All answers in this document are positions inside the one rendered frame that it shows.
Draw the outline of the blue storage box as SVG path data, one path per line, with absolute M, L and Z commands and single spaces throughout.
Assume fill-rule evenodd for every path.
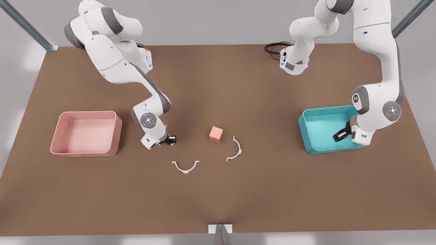
M 364 145 L 354 143 L 351 136 L 336 142 L 333 135 L 358 112 L 351 105 L 303 111 L 298 119 L 305 150 L 308 154 L 352 151 Z

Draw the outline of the pink storage box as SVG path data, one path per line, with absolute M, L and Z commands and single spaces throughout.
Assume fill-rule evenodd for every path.
M 113 157 L 117 154 L 122 120 L 114 111 L 73 111 L 59 116 L 50 146 L 63 157 Z

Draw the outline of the orange cube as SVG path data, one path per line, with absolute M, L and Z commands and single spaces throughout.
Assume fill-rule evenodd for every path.
M 222 135 L 223 135 L 223 129 L 218 127 L 212 127 L 210 133 L 209 133 L 209 139 L 211 141 L 219 143 L 221 141 Z

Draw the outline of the silver frame post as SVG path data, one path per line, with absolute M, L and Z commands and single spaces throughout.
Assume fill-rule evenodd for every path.
M 434 0 L 419 0 L 405 17 L 393 28 L 392 35 L 397 38 L 419 15 L 426 10 Z
M 233 245 L 230 234 L 233 233 L 232 224 L 208 225 L 208 233 L 214 234 L 214 245 Z
M 57 51 L 52 45 L 8 0 L 0 0 L 0 8 L 25 30 L 45 51 Z

